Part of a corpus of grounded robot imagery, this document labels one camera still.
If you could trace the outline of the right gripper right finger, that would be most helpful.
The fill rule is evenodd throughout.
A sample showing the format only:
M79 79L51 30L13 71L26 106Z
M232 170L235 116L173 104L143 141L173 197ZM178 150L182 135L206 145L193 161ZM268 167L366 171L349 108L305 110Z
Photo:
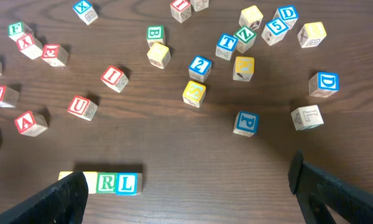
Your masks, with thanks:
M373 195L306 163L301 151L290 163L288 182L306 223L334 223L328 208L349 223L373 223Z

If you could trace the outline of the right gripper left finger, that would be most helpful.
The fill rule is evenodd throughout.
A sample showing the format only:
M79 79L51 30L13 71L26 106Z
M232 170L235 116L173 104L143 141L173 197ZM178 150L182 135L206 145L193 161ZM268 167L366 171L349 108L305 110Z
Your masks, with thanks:
M73 172L0 214L0 224L80 224L87 199L88 185L84 174Z

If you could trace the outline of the yellow C block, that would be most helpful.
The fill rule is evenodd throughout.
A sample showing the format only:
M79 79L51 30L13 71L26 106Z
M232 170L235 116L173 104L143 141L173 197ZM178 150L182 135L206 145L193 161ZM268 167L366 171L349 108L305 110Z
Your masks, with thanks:
M61 180L61 179L63 179L64 177L66 177L66 176L68 176L68 175L70 175L70 174L72 174L73 173L73 171L61 171L60 173L59 173L59 175L58 175L58 180Z

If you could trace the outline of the yellow O block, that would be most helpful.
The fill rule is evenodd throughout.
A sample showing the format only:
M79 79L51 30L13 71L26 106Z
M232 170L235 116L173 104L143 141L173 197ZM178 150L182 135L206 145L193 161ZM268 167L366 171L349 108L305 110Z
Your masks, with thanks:
M98 173L95 171L83 171L87 185L88 193L95 194L97 188Z

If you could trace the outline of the green R block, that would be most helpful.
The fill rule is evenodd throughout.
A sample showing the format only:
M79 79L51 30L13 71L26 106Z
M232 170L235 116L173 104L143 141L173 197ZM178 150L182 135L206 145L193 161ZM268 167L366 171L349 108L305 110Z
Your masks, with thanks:
M117 173L98 172L96 193L97 194L114 194L116 187Z

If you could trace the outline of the blue L block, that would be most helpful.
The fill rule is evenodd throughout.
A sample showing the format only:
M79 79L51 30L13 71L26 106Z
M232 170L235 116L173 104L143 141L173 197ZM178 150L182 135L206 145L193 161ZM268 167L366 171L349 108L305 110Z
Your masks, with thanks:
M142 174L135 172L117 173L115 194L138 195L142 193Z

